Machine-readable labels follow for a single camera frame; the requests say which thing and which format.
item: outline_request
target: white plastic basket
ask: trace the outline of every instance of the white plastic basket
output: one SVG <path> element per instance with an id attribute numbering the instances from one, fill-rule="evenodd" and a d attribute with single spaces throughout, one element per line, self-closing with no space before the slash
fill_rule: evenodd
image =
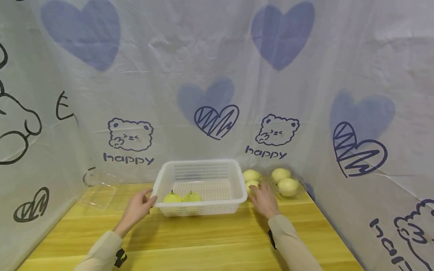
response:
<path id="1" fill-rule="evenodd" d="M 203 201 L 163 203 L 171 190 L 181 197 L 190 191 L 199 193 Z M 232 159 L 167 162 L 155 181 L 155 195 L 154 206 L 165 216 L 231 214 L 247 200 L 243 174 Z"/>

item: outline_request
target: yellow pear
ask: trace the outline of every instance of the yellow pear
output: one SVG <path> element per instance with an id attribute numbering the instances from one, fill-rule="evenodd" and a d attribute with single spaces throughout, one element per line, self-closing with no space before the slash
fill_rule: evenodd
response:
<path id="1" fill-rule="evenodd" d="M 202 201 L 202 197 L 199 193 L 190 190 L 190 192 L 184 196 L 184 202 L 195 202 L 195 201 Z"/>
<path id="2" fill-rule="evenodd" d="M 258 181 L 249 181 L 246 183 L 246 190 L 247 190 L 247 194 L 250 195 L 251 193 L 253 193 L 253 190 L 249 187 L 249 186 L 256 186 L 258 187 L 259 182 Z"/>
<path id="3" fill-rule="evenodd" d="M 261 174 L 255 170 L 246 170 L 243 172 L 244 181 L 247 183 L 249 181 L 259 181 L 261 179 Z"/>
<path id="4" fill-rule="evenodd" d="M 184 196 L 184 202 L 198 202 L 202 201 L 202 196 L 199 193 L 190 191 Z M 198 215 L 201 212 L 200 206 L 189 206 L 187 211 L 190 215 Z"/>
<path id="5" fill-rule="evenodd" d="M 167 194 L 164 197 L 163 202 L 164 203 L 182 202 L 182 198 L 177 193 L 173 193 L 173 190 L 172 190 L 169 194 Z"/>
<path id="6" fill-rule="evenodd" d="M 271 173 L 271 179 L 275 184 L 278 184 L 280 180 L 291 178 L 291 171 L 284 169 L 284 168 L 276 168 Z"/>
<path id="7" fill-rule="evenodd" d="M 295 196 L 297 194 L 299 186 L 300 183 L 297 180 L 291 178 L 282 179 L 277 184 L 280 194 L 285 197 Z"/>

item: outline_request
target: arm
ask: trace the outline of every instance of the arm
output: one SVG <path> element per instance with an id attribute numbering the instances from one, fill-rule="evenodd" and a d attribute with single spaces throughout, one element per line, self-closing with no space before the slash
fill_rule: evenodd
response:
<path id="1" fill-rule="evenodd" d="M 298 237 L 291 222 L 283 215 L 268 220 L 276 248 L 285 259 L 291 271 L 322 271 L 317 260 Z"/>
<path id="2" fill-rule="evenodd" d="M 119 224 L 112 232 L 106 232 L 90 249 L 86 258 L 74 269 L 74 271 L 111 271 L 116 262 L 116 253 L 121 249 L 122 240 L 127 233 L 139 223 L 154 205 L 157 197 L 150 199 L 146 194 L 152 192 L 147 189 L 135 194 Z"/>
<path id="3" fill-rule="evenodd" d="M 271 187 L 261 183 L 259 188 L 250 186 L 255 195 L 249 195 L 259 214 L 268 219 L 276 248 L 291 271 L 322 271 L 317 260 L 298 237 L 291 222 L 283 216 Z"/>
<path id="4" fill-rule="evenodd" d="M 116 252 L 121 246 L 122 238 L 119 235 L 106 232 L 74 271 L 110 271 L 116 261 Z"/>

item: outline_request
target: wooden table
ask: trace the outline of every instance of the wooden table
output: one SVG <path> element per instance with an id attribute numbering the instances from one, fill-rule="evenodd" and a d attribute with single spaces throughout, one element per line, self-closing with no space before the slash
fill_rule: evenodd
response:
<path id="1" fill-rule="evenodd" d="M 117 224 L 128 199 L 151 186 L 118 187 L 105 210 L 76 203 L 18 270 L 74 269 L 98 238 Z M 111 192 L 99 196 L 108 198 Z M 325 271 L 362 270 L 305 191 L 278 202 Z M 250 201 L 232 215 L 166 218 L 152 209 L 124 239 L 128 260 L 120 270 L 288 270 L 270 244 L 268 229 Z"/>

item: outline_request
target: blue heart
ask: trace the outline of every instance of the blue heart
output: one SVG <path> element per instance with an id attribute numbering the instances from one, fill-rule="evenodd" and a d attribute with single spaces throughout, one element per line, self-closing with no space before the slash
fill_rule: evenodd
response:
<path id="1" fill-rule="evenodd" d="M 220 112 L 209 106 L 203 106 L 196 110 L 194 122 L 207 136 L 220 140 L 234 127 L 240 115 L 240 109 L 236 105 L 228 105 Z"/>
<path id="2" fill-rule="evenodd" d="M 395 104 L 390 98 L 371 95 L 354 104 L 351 92 L 341 89 L 330 111 L 330 131 L 346 121 L 351 123 L 359 141 L 375 140 L 387 130 L 394 116 Z"/>
<path id="3" fill-rule="evenodd" d="M 41 8 L 42 23 L 53 40 L 84 63 L 104 72 L 119 50 L 121 27 L 108 0 L 90 0 L 83 10 L 60 0 Z"/>
<path id="4" fill-rule="evenodd" d="M 261 56 L 278 71 L 298 56 L 309 38 L 315 20 L 311 2 L 293 6 L 285 15 L 266 5 L 255 15 L 251 35 Z"/>
<path id="5" fill-rule="evenodd" d="M 229 78 L 214 81 L 207 91 L 193 84 L 184 84 L 178 90 L 178 107 L 191 124 L 195 124 L 194 114 L 203 106 L 214 108 L 220 112 L 233 97 L 234 85 Z"/>
<path id="6" fill-rule="evenodd" d="M 369 145 L 369 149 L 356 152 L 364 145 Z M 336 161 L 346 178 L 375 171 L 386 162 L 388 156 L 386 147 L 376 140 L 358 142 L 352 125 L 346 121 L 339 123 L 333 132 L 333 149 Z"/>

